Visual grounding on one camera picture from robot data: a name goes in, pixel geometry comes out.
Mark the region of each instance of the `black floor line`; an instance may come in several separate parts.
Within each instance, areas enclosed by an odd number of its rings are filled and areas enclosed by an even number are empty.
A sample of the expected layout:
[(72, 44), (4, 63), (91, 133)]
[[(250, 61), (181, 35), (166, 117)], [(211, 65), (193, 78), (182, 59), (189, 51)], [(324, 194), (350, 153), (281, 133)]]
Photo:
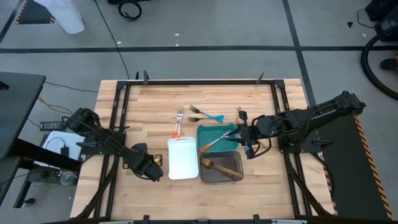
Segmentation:
[(0, 33), (0, 44), (3, 40), (3, 38), (6, 36), (8, 29), (10, 28), (12, 22), (14, 21), (15, 17), (17, 16), (19, 9), (22, 6), (22, 3), (24, 2), (24, 0), (18, 0), (17, 5), (15, 6), (13, 12), (11, 13), (10, 17), (8, 18), (6, 25), (4, 25), (4, 27), (2, 28), (2, 31)]
[[(365, 46), (301, 46), (301, 51), (362, 51)], [(398, 46), (374, 46), (371, 50), (398, 50)]]
[[(364, 46), (187, 46), (187, 47), (120, 47), (120, 52), (189, 52), (189, 51), (362, 51)], [(398, 50), (398, 46), (375, 46), (371, 50)], [(106, 53), (117, 52), (116, 47), (0, 49), (0, 54), (40, 53)]]
[(287, 23), (289, 24), (290, 33), (292, 34), (293, 45), (296, 51), (296, 56), (298, 60), (298, 65), (300, 67), (301, 75), (303, 78), (303, 83), (305, 91), (307, 92), (307, 99), (309, 106), (315, 106), (315, 97), (313, 95), (310, 77), (308, 76), (307, 67), (305, 66), (305, 60), (303, 56), (302, 49), (300, 47), (299, 37), (297, 36), (296, 27), (294, 26), (292, 12), (290, 11), (289, 2), (287, 0), (282, 1), (285, 8), (285, 13), (287, 17)]

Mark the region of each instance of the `teal tray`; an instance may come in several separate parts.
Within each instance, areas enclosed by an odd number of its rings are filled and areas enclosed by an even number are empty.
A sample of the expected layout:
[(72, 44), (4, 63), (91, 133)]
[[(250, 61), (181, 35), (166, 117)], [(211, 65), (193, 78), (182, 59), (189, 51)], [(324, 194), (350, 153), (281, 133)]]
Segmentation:
[[(197, 141), (199, 149), (202, 146), (206, 146), (212, 141), (221, 137), (228, 130), (234, 131), (236, 129), (235, 124), (231, 123), (226, 126), (203, 126), (199, 125), (197, 129)], [(231, 135), (228, 138), (237, 138), (236, 134)], [(227, 141), (221, 139), (218, 142), (210, 146), (205, 152), (229, 152), (238, 148), (237, 142)]]

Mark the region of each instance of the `gray floor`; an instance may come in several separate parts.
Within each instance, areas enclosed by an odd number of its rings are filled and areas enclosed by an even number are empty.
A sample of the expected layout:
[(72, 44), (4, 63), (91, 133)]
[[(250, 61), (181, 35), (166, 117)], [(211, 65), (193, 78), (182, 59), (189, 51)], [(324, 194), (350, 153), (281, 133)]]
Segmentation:
[[(15, 25), (9, 28), (0, 49), (52, 49), (114, 47), (112, 38), (93, 1), (75, 0), (86, 30), (68, 35), (56, 22)], [(356, 23), (356, 11), (368, 0), (289, 0), (301, 46), (362, 46), (376, 33)], [(0, 28), (6, 23), (17, 0), (0, 2)], [(120, 47), (172, 47), (208, 45), (293, 46), (282, 0), (152, 0), (142, 2), (143, 15), (136, 22), (120, 18), (117, 7), (98, 4)], [(365, 14), (361, 20), (368, 22)], [(347, 22), (354, 22), (352, 28)], [(393, 214), (398, 217), (395, 150), (398, 139), (396, 101), (375, 89), (364, 77), (359, 64), (361, 52), (304, 52), (308, 75), (318, 103), (341, 93), (355, 92), (368, 107), (359, 117)], [(123, 52), (130, 76), (146, 69), (156, 78), (302, 78), (294, 51), (199, 51)], [(396, 73), (384, 73), (380, 60), (395, 52), (371, 52), (369, 61), (376, 75), (398, 90)], [(47, 81), (97, 90), (100, 80), (125, 79), (126, 71), (118, 53), (0, 54), (0, 71), (36, 73)], [(96, 94), (45, 85), (41, 97), (70, 110), (94, 108)], [(29, 118), (59, 120), (61, 114), (38, 102)], [(20, 138), (38, 144), (45, 133), (26, 123)], [(66, 220), (73, 202), (74, 187), (48, 189), (32, 187), (34, 206), (13, 209), (22, 178), (16, 179), (0, 207), (2, 223), (43, 223)]]

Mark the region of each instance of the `black mat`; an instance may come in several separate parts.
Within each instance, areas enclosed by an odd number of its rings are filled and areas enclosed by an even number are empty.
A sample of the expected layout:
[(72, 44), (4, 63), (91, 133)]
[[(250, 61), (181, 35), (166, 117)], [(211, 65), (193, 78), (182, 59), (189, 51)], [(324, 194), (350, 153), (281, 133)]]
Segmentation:
[(323, 150), (323, 156), (335, 182), (332, 199), (338, 216), (376, 220), (392, 218), (388, 203), (382, 200), (382, 196), (385, 198), (384, 194), (381, 195), (382, 187), (376, 184), (378, 175), (369, 164), (364, 148), (366, 140), (362, 141), (354, 117), (338, 118), (319, 128), (318, 133), (322, 140), (333, 141), (333, 145)]
[(55, 18), (39, 3), (25, 0), (15, 24), (53, 24)]

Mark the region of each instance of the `blue-handled fork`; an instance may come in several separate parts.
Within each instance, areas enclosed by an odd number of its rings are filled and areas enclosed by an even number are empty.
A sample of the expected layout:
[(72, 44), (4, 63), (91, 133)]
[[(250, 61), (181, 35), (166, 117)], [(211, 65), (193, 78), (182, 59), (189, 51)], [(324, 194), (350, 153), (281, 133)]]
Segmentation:
[(192, 110), (192, 112), (194, 112), (194, 113), (201, 113), (201, 114), (204, 114), (206, 116), (206, 118), (188, 118), (188, 120), (191, 121), (191, 122), (197, 122), (197, 121), (199, 121), (201, 119), (213, 119), (213, 120), (215, 120), (215, 121), (217, 121), (219, 123), (222, 123), (223, 120), (224, 120), (224, 115), (210, 116), (210, 115), (208, 115), (208, 114), (206, 114), (204, 112), (201, 112), (198, 108), (196, 108), (196, 107), (194, 107), (192, 105), (189, 106), (189, 109)]

